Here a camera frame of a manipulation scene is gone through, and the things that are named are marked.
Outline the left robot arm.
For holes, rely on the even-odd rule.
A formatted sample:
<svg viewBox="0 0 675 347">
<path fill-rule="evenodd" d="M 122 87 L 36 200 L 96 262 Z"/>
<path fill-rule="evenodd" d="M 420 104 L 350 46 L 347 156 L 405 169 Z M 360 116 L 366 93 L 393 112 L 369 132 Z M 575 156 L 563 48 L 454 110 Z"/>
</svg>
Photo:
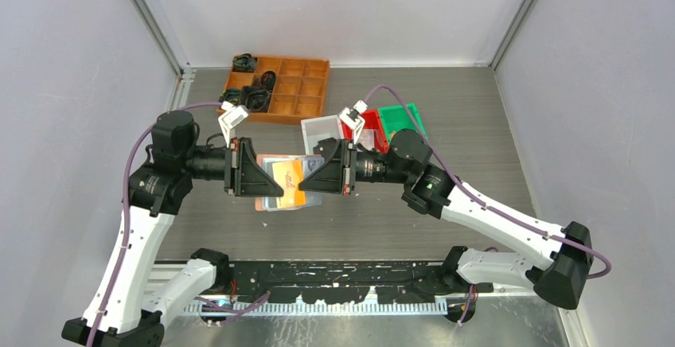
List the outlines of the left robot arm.
<svg viewBox="0 0 675 347">
<path fill-rule="evenodd" d="M 175 317 L 197 296 L 232 287 L 228 256 L 200 248 L 168 283 L 146 294 L 158 250 L 194 181 L 222 181 L 225 192 L 236 197 L 283 195 L 257 164 L 251 139 L 234 137 L 248 110 L 229 103 L 220 108 L 222 147 L 197 144 L 199 127 L 191 106 L 161 114 L 135 142 L 135 150 L 145 149 L 146 161 L 138 169 L 125 166 L 115 249 L 88 308 L 64 324 L 61 336 L 66 341 L 158 346 Z"/>
</svg>

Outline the orange credit card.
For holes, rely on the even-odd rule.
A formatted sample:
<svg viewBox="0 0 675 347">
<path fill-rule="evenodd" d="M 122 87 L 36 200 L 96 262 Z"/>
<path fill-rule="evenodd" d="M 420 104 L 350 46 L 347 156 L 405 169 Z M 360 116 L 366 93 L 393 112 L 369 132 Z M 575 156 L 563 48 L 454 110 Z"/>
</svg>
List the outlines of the orange credit card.
<svg viewBox="0 0 675 347">
<path fill-rule="evenodd" d="M 306 194 L 299 189 L 303 180 L 302 161 L 298 159 L 274 162 L 272 173 L 275 182 L 283 189 L 283 195 L 276 198 L 278 209 L 296 209 L 306 204 Z"/>
</svg>

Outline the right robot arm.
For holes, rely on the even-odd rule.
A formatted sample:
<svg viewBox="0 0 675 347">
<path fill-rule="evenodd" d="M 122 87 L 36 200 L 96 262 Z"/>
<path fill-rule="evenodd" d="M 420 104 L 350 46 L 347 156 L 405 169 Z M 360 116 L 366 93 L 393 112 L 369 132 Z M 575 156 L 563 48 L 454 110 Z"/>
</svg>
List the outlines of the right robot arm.
<svg viewBox="0 0 675 347">
<path fill-rule="evenodd" d="M 397 132 L 386 153 L 335 138 L 315 149 L 325 162 L 300 182 L 302 191 L 349 195 L 356 182 L 401 184 L 410 209 L 471 228 L 509 249 L 453 247 L 441 272 L 447 289 L 500 283 L 529 288 L 562 309 L 578 307 L 594 262 L 586 226 L 550 224 L 486 197 L 434 165 L 432 148 L 414 130 Z"/>
</svg>

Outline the pink leather card holder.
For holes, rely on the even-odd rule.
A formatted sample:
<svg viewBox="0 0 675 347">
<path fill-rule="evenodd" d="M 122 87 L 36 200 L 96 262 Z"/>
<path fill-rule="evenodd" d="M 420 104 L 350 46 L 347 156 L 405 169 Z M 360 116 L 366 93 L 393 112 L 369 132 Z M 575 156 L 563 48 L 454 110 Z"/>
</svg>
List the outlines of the pink leather card holder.
<svg viewBox="0 0 675 347">
<path fill-rule="evenodd" d="M 321 193 L 303 191 L 299 188 L 299 183 L 324 164 L 324 157 L 316 154 L 262 154 L 257 157 L 256 161 L 263 171 L 283 189 L 281 197 L 256 198 L 256 211 L 292 211 L 319 206 L 322 203 Z"/>
</svg>

